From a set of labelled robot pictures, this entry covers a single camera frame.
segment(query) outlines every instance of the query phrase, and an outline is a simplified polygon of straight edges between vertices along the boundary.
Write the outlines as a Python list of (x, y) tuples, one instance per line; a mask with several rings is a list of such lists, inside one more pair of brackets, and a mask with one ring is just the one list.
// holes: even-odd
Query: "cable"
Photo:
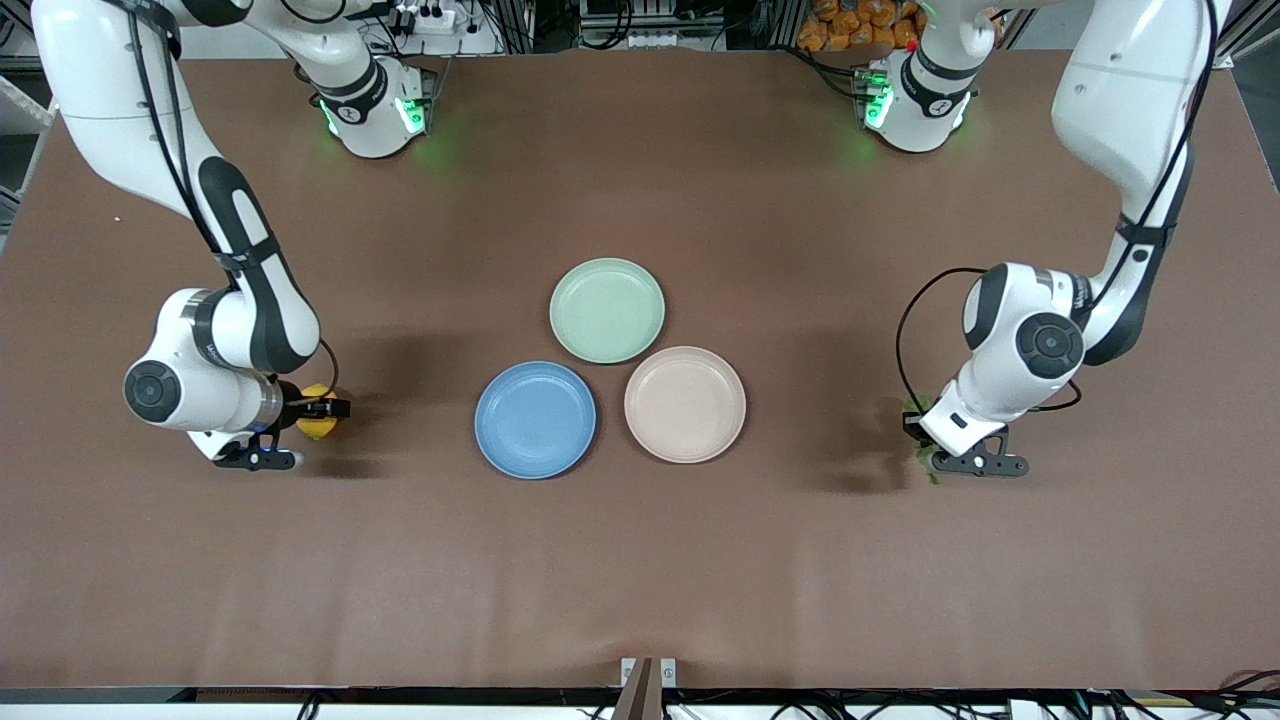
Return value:
[(1140, 702), (1133, 700), (1133, 697), (1129, 693), (1124, 692), (1124, 691), (1112, 691), (1112, 694), (1115, 697), (1120, 698), (1121, 702), (1126, 702), (1130, 706), (1137, 707), (1138, 712), (1142, 712), (1149, 720), (1165, 720), (1160, 715), (1156, 715), (1155, 712), (1152, 712), (1151, 710), (1148, 710), (1147, 706), (1144, 706)]
[(1004, 45), (1001, 45), (1001, 49), (1004, 49), (1004, 50), (1012, 50), (1014, 49), (1014, 44), (1023, 38), (1023, 33), (1027, 32), (1027, 26), (1029, 26), (1032, 23), (1032, 18), (1036, 17), (1036, 10), (1038, 10), (1038, 9), (1039, 8), (1032, 8), (1030, 10), (1027, 10), (1027, 18), (1023, 19), (1023, 24), (1018, 26), (1018, 31), (1014, 33), (1012, 37), (1010, 37), (1009, 40), (1006, 40)]
[[(915, 295), (911, 297), (911, 301), (908, 302), (906, 309), (902, 310), (902, 316), (899, 318), (897, 320), (897, 333), (893, 336), (893, 356), (897, 359), (897, 375), (902, 378), (902, 387), (906, 388), (906, 395), (911, 397), (911, 402), (915, 405), (916, 411), (919, 411), (922, 415), (924, 414), (924, 405), (920, 405), (920, 398), (915, 396), (915, 389), (911, 388), (911, 382), (906, 379), (906, 369), (902, 366), (902, 328), (906, 327), (906, 318), (910, 316), (911, 309), (915, 307), (915, 304), (919, 302), (922, 297), (924, 297), (924, 293), (928, 292), (929, 288), (937, 284), (938, 281), (941, 281), (942, 278), (946, 278), (948, 275), (955, 275), (959, 273), (970, 273), (980, 275), (986, 272), (987, 270), (979, 268), (951, 268), (950, 270), (942, 270), (941, 273), (933, 275), (933, 279), (924, 283), (924, 287), (915, 291)], [(870, 716), (868, 715), (863, 720), (869, 720), (869, 717)]]
[[(618, 22), (614, 24), (613, 32), (609, 33), (609, 38), (599, 45), (580, 38), (582, 47), (590, 47), (591, 50), (611, 50), (627, 38), (627, 33), (631, 32), (632, 13), (635, 9), (631, 6), (631, 0), (617, 0), (617, 4)], [(623, 13), (626, 13), (626, 27), (622, 27)]]
[[(724, 35), (726, 32), (728, 32), (728, 31), (731, 31), (733, 28), (742, 27), (742, 26), (745, 26), (749, 22), (751, 22), (751, 18), (742, 18), (742, 19), (737, 20), (736, 23), (731, 24), (731, 26), (722, 26), (721, 31), (717, 32), (716, 37), (712, 38), (712, 50), (716, 50), (716, 44), (719, 42), (719, 38), (721, 38), (722, 35)], [(724, 40), (724, 50), (728, 50), (728, 38)]]
[[(1151, 193), (1151, 200), (1147, 201), (1147, 208), (1143, 209), (1142, 217), (1138, 218), (1138, 227), (1144, 227), (1147, 224), (1147, 219), (1151, 218), (1152, 210), (1156, 209), (1156, 201), (1160, 199), (1160, 193), (1165, 191), (1169, 178), (1174, 174), (1174, 167), (1178, 165), (1178, 158), (1187, 147), (1187, 141), (1190, 140), (1192, 128), (1196, 126), (1196, 117), (1199, 115), (1201, 104), (1204, 100), (1204, 91), (1208, 90), (1208, 76), (1213, 69), (1213, 58), (1217, 56), (1217, 8), (1213, 5), (1213, 0), (1204, 0), (1204, 5), (1208, 6), (1208, 53), (1204, 58), (1204, 69), (1201, 70), (1201, 77), (1196, 82), (1196, 88), (1192, 91), (1190, 105), (1187, 111), (1187, 124), (1183, 126), (1183, 132), (1178, 137), (1178, 143), (1174, 145), (1174, 152), (1169, 156), (1169, 164), (1165, 165), (1165, 172), (1160, 176), (1160, 182), (1156, 183), (1156, 188)], [(1098, 304), (1102, 302), (1102, 299), (1111, 290), (1111, 286), (1115, 284), (1116, 278), (1120, 277), (1120, 270), (1129, 260), (1130, 252), (1133, 252), (1133, 243), (1126, 243), (1124, 252), (1120, 254), (1120, 260), (1116, 263), (1115, 268), (1111, 269), (1111, 274), (1107, 275), (1107, 281), (1102, 284), (1102, 290), (1080, 307), (1079, 313), (1082, 315), (1092, 313), (1097, 309)]]
[(827, 77), (828, 74), (833, 74), (833, 76), (838, 76), (838, 77), (850, 78), (850, 77), (854, 77), (854, 70), (844, 69), (844, 68), (837, 68), (837, 67), (833, 67), (833, 65), (827, 65), (824, 63), (819, 63), (812, 55), (806, 55), (805, 53), (801, 53), (800, 50), (796, 50), (795, 47), (791, 47), (790, 45), (771, 45), (768, 49), (769, 50), (782, 50), (787, 55), (791, 55), (792, 58), (795, 58), (795, 59), (800, 60), (801, 63), (804, 63), (804, 64), (809, 65), (810, 68), (813, 68), (814, 72), (818, 73), (818, 77), (822, 78), (822, 82), (826, 83), (827, 87), (829, 87), (836, 95), (840, 95), (842, 97), (847, 97), (850, 100), (872, 100), (872, 99), (876, 97), (874, 95), (872, 95), (869, 92), (851, 92), (849, 90), (845, 90), (844, 87), (840, 87), (838, 85), (836, 85), (829, 77)]
[(1075, 384), (1075, 380), (1066, 380), (1068, 387), (1075, 392), (1075, 397), (1068, 400), (1066, 402), (1059, 405), (1038, 405), (1028, 410), (1028, 413), (1052, 413), (1055, 410), (1066, 410), (1068, 407), (1074, 407), (1084, 400), (1084, 393), (1080, 392), (1080, 386)]
[(1277, 678), (1277, 676), (1280, 676), (1280, 670), (1262, 670), (1249, 675), (1248, 678), (1244, 678), (1243, 680), (1231, 683), (1230, 685), (1222, 685), (1221, 688), (1217, 689), (1217, 692), (1229, 693), (1235, 691), (1243, 691), (1244, 688), (1252, 685), (1253, 683), (1257, 683), (1258, 680), (1266, 680), (1267, 678)]
[(333, 691), (312, 691), (302, 702), (302, 707), (298, 708), (298, 720), (315, 720), (316, 715), (320, 714), (320, 701), (324, 700), (325, 696), (328, 696), (330, 701), (338, 700), (338, 697), (333, 694)]
[[(155, 95), (151, 92), (151, 78), (147, 73), (146, 58), (143, 58), (142, 55), (142, 37), (138, 33), (138, 17), (133, 14), (129, 14), (129, 42), (133, 46), (133, 61), (138, 69), (138, 79), (142, 82), (142, 96), (143, 99), (146, 99), (147, 102), (147, 114), (151, 117), (151, 128), (155, 132), (156, 143), (160, 146), (160, 155), (164, 158), (165, 167), (169, 169), (169, 177), (173, 178), (173, 182), (178, 190), (178, 196), (182, 199), (183, 205), (187, 208), (187, 213), (191, 215), (192, 222), (196, 224), (196, 229), (198, 229), (201, 237), (204, 237), (205, 245), (209, 246), (209, 250), (211, 252), (215, 254), (221, 252), (221, 247), (218, 246), (218, 241), (214, 240), (212, 234), (209, 231), (209, 225), (205, 223), (204, 215), (200, 213), (200, 208), (196, 205), (196, 199), (193, 197), (191, 191), (189, 176), (187, 176), (188, 181), (184, 182), (183, 179), (184, 176), (178, 174), (178, 168), (173, 163), (173, 156), (169, 155), (169, 142), (168, 140), (165, 140), (164, 127), (160, 124), (160, 113), (156, 109)], [(168, 50), (161, 47), (160, 51), (165, 53), (166, 59), (169, 58)], [(187, 158), (186, 158), (186, 141), (182, 140), (182, 111), (178, 108), (178, 94), (174, 90), (173, 85), (172, 60), (168, 64), (168, 73), (170, 79), (169, 92), (170, 92), (170, 100), (173, 102), (174, 127), (179, 136), (179, 151), (183, 154), (182, 163), (183, 168), (186, 168)]]
[[(911, 382), (906, 379), (906, 368), (902, 364), (902, 328), (906, 327), (906, 319), (911, 315), (911, 310), (915, 307), (915, 304), (919, 302), (920, 299), (924, 297), (924, 293), (928, 292), (929, 288), (937, 284), (938, 281), (941, 281), (942, 278), (960, 273), (970, 273), (980, 275), (984, 274), (986, 272), (987, 270), (982, 270), (978, 268), (951, 268), (950, 270), (942, 270), (941, 273), (933, 275), (933, 278), (931, 278), (929, 282), (924, 283), (924, 286), (920, 290), (915, 291), (915, 295), (911, 296), (911, 300), (906, 304), (906, 309), (902, 310), (902, 316), (899, 318), (897, 320), (897, 333), (895, 333), (893, 336), (893, 357), (897, 360), (897, 375), (902, 378), (902, 387), (906, 388), (906, 395), (910, 396), (911, 404), (915, 405), (915, 410), (922, 415), (924, 414), (924, 405), (920, 404), (920, 398), (915, 395), (915, 389), (911, 387)], [(1075, 380), (1066, 380), (1066, 384), (1071, 388), (1073, 392), (1075, 392), (1075, 397), (1059, 405), (1038, 405), (1036, 407), (1029, 407), (1027, 411), (1053, 413), (1056, 410), (1066, 410), (1068, 407), (1074, 407), (1079, 405), (1080, 401), (1084, 400), (1084, 393), (1080, 392), (1080, 386), (1075, 384)], [(942, 706), (938, 705), (937, 700), (929, 698), (923, 693), (915, 693), (915, 697), (942, 710)], [(968, 707), (966, 710), (970, 714), (973, 714), (974, 717), (986, 717), (988, 720), (995, 717), (1002, 717), (1001, 715), (992, 712), (978, 712), (973, 707)], [(959, 714), (952, 715), (952, 717), (956, 717), (956, 720), (964, 720), (963, 717), (959, 717)]]
[(800, 50), (796, 50), (790, 45), (771, 45), (767, 47), (767, 50), (782, 50), (783, 53), (791, 55), (792, 58), (800, 60), (801, 63), (822, 73), (831, 73), (833, 76), (840, 76), (840, 77), (854, 77), (854, 70), (820, 63), (812, 54), (801, 53)]
[(818, 720), (818, 716), (814, 715), (813, 712), (809, 712), (808, 707), (804, 707), (803, 705), (796, 705), (794, 702), (788, 702), (788, 703), (783, 705), (782, 707), (780, 707), (773, 714), (773, 716), (769, 717), (769, 720), (778, 720), (778, 717), (781, 717), (783, 712), (786, 712), (787, 710), (792, 710), (792, 708), (799, 710), (800, 712), (804, 712), (805, 716), (809, 717), (809, 720)]
[(314, 396), (310, 396), (310, 397), (302, 397), (302, 398), (294, 400), (292, 402), (285, 402), (285, 405), (288, 405), (291, 407), (296, 407), (298, 405), (306, 405), (307, 402), (311, 402), (312, 400), (320, 400), (320, 398), (325, 397), (326, 395), (329, 395), (330, 392), (334, 392), (334, 391), (338, 389), (338, 356), (334, 355), (333, 348), (329, 347), (329, 343), (325, 342), (324, 338), (320, 338), (320, 347), (323, 347), (324, 351), (329, 354), (329, 364), (333, 366), (333, 377), (329, 379), (329, 387), (324, 388), (324, 392), (321, 392), (320, 395), (314, 395)]
[(334, 12), (334, 14), (329, 15), (328, 18), (321, 18), (321, 19), (308, 18), (308, 17), (303, 15), (302, 13), (294, 10), (293, 5), (289, 5), (288, 0), (280, 0), (280, 5), (284, 5), (284, 9), (288, 10), (289, 14), (293, 15), (294, 18), (298, 18), (300, 20), (302, 20), (305, 23), (311, 23), (314, 26), (323, 26), (325, 23), (332, 23), (333, 20), (337, 20), (338, 18), (340, 18), (343, 15), (343, 13), (347, 12), (347, 0), (342, 0), (342, 4), (338, 5), (338, 10)]
[(374, 19), (378, 20), (378, 24), (383, 26), (383, 32), (387, 33), (387, 41), (392, 44), (392, 56), (396, 59), (404, 58), (404, 54), (401, 53), (399, 42), (396, 42), (396, 36), (392, 35), (392, 28), (387, 27), (387, 20), (376, 13), (374, 14)]
[[(498, 19), (498, 15), (494, 13), (494, 10), (492, 8), (489, 8), (489, 5), (486, 5), (484, 3), (480, 3), (480, 9), (484, 10), (485, 17), (489, 18), (489, 26), (490, 26), (490, 29), (493, 31), (493, 36), (495, 38), (500, 40), (502, 44), (504, 45), (503, 51), (511, 54), (512, 53), (512, 47), (516, 47), (520, 44), (516, 42), (515, 40), (512, 40), (512, 36), (509, 36), (508, 33), (509, 32), (515, 32), (516, 37), (518, 37), (520, 31), (516, 29), (516, 28), (512, 28), (511, 26), (508, 26), (504, 22), (500, 22)], [(502, 35), (498, 35), (498, 29), (502, 31)]]

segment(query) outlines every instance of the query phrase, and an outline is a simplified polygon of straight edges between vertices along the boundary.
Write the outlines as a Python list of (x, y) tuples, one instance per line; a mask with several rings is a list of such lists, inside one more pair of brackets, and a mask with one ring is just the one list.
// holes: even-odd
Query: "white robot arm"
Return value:
[(246, 22), (275, 38), (361, 156), (394, 152), (416, 135), (401, 102), (417, 100), (419, 70), (375, 61), (344, 19), (298, 20), (271, 0), (36, 0), (32, 19), (49, 83), (90, 167), (191, 218), (229, 281), (164, 304), (151, 347), (125, 374), (129, 409), (186, 430), (220, 466), (293, 468), (301, 456), (278, 447), (279, 430), (298, 418), (346, 416), (349, 405), (302, 397), (278, 379), (316, 351), (320, 324), (248, 182), (196, 118), (174, 61), (178, 27)]
[[(918, 51), (886, 60), (887, 90), (867, 109), (868, 127), (904, 150), (932, 150), (960, 124), (991, 50), (987, 3), (924, 3), (931, 27)], [(1006, 263), (969, 292), (963, 324), (973, 356), (919, 419), (952, 459), (978, 457), (978, 468), (950, 470), (992, 471), (980, 466), (989, 459), (984, 438), (1061, 389), (1082, 364), (1107, 363), (1137, 342), (1190, 178), (1189, 111), (1228, 10), (1229, 0), (1219, 3), (1096, 1), (1052, 117), (1068, 150), (1120, 190), (1111, 251), (1092, 278)]]

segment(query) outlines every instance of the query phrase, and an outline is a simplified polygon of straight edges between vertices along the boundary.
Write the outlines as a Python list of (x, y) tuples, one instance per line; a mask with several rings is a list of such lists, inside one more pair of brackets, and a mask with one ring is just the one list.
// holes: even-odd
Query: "plate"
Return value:
[(503, 370), (476, 405), (476, 443), (503, 473), (541, 480), (568, 470), (595, 437), (595, 400), (573, 370), (534, 360)]
[(644, 352), (662, 331), (667, 305), (658, 281), (621, 258), (588, 260), (552, 293), (552, 332), (573, 355), (613, 364)]
[(728, 450), (746, 420), (746, 391), (732, 365), (701, 347), (650, 355), (627, 382), (631, 434), (672, 462), (703, 462)]

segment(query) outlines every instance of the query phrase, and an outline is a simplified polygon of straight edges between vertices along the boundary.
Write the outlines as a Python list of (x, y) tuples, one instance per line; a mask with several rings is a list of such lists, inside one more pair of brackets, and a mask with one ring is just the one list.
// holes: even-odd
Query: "green plate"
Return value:
[(622, 363), (658, 337), (667, 305), (648, 270), (620, 258), (573, 268), (552, 295), (552, 331), (564, 350), (591, 363)]

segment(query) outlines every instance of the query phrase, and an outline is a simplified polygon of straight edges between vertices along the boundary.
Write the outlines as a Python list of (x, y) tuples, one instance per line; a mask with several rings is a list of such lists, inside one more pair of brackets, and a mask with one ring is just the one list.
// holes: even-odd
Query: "blue plate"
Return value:
[(573, 370), (534, 360), (503, 370), (476, 405), (476, 443), (522, 480), (568, 470), (595, 437), (595, 400)]

